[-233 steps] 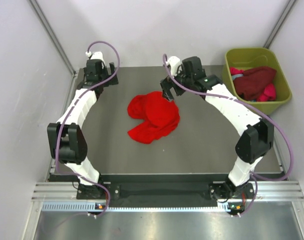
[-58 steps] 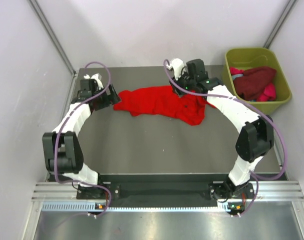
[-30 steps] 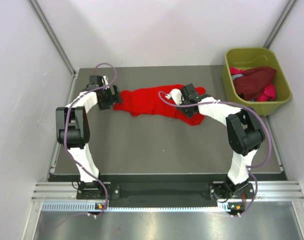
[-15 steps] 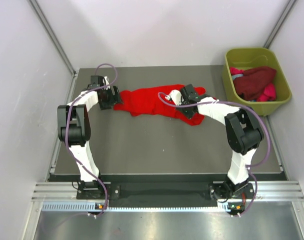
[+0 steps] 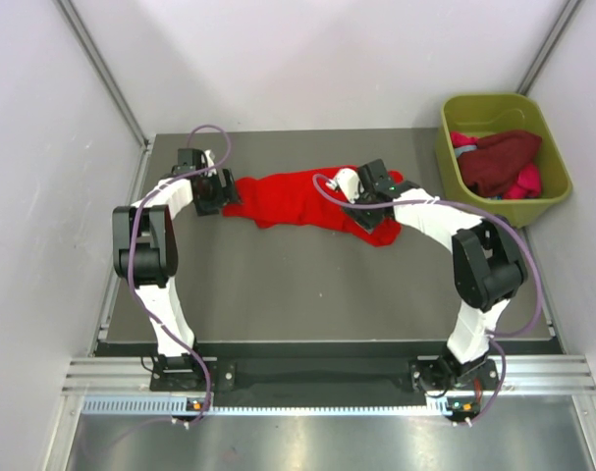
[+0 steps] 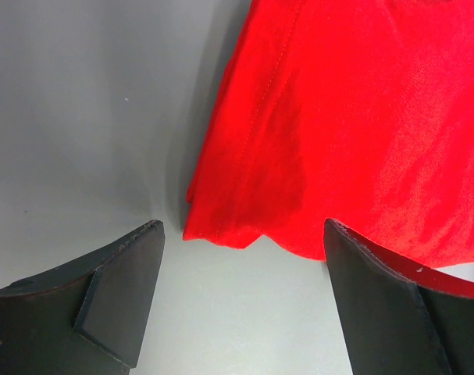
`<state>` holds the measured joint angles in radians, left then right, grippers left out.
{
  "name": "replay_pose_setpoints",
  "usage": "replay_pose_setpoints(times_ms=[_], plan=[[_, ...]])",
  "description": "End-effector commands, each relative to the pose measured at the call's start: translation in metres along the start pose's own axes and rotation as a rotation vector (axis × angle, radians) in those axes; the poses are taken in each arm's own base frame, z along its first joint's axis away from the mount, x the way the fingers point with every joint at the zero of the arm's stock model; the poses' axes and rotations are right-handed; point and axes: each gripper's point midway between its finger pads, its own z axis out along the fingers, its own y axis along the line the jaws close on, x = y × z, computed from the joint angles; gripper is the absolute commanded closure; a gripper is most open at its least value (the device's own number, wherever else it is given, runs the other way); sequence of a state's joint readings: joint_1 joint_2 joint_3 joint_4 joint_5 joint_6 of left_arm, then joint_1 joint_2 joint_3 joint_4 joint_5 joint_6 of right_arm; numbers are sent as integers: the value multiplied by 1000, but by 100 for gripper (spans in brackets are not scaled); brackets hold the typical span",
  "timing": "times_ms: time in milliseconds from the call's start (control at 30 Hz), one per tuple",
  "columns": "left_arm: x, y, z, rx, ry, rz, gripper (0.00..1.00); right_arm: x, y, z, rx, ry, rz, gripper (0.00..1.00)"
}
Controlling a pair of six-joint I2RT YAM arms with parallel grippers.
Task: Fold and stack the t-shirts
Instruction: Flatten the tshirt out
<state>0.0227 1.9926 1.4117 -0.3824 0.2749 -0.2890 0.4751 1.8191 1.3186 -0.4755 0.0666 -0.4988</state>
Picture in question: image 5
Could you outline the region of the red t shirt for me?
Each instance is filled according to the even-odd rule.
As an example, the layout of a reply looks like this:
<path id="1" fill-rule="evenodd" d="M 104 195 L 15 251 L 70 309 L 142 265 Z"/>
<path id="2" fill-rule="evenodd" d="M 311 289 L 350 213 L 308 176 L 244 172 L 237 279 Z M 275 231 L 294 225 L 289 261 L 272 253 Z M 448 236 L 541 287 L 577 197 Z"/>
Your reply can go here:
<path id="1" fill-rule="evenodd" d="M 331 167 L 241 178 L 236 181 L 241 201 L 225 206 L 222 215 L 252 220 L 262 230 L 277 225 L 314 226 L 353 235 L 375 247 L 394 243 L 402 232 L 400 224 L 387 219 L 369 233 L 317 191 L 314 175 L 333 179 L 339 171 Z"/>

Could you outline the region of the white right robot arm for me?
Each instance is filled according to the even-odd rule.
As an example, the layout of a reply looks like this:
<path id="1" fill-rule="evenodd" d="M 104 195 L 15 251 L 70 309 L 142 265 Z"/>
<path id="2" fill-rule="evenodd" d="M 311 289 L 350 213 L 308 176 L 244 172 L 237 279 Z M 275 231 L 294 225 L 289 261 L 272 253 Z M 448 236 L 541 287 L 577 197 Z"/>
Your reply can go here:
<path id="1" fill-rule="evenodd" d="M 452 254 L 454 284 L 461 298 L 454 330 L 442 353 L 413 373 L 415 387 L 427 392 L 461 389 L 485 361 L 490 333 L 527 278 L 517 243 L 493 221 L 440 205 L 415 183 L 397 183 L 381 160 L 356 170 L 344 168 L 327 184 L 349 204 L 344 211 L 370 232 L 396 222 L 429 236 Z"/>

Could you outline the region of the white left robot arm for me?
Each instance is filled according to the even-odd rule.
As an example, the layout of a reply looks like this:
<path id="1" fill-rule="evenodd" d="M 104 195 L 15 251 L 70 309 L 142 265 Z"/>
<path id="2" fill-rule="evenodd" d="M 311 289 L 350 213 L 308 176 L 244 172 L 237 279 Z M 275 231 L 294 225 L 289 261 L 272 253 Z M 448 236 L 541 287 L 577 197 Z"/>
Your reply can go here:
<path id="1" fill-rule="evenodd" d="M 209 376 L 177 292 L 174 220 L 189 206 L 204 217 L 240 201 L 232 172 L 217 166 L 212 151 L 182 148 L 172 171 L 143 199 L 113 210 L 114 270 L 145 310 L 156 336 L 151 374 L 158 390 L 201 391 Z"/>

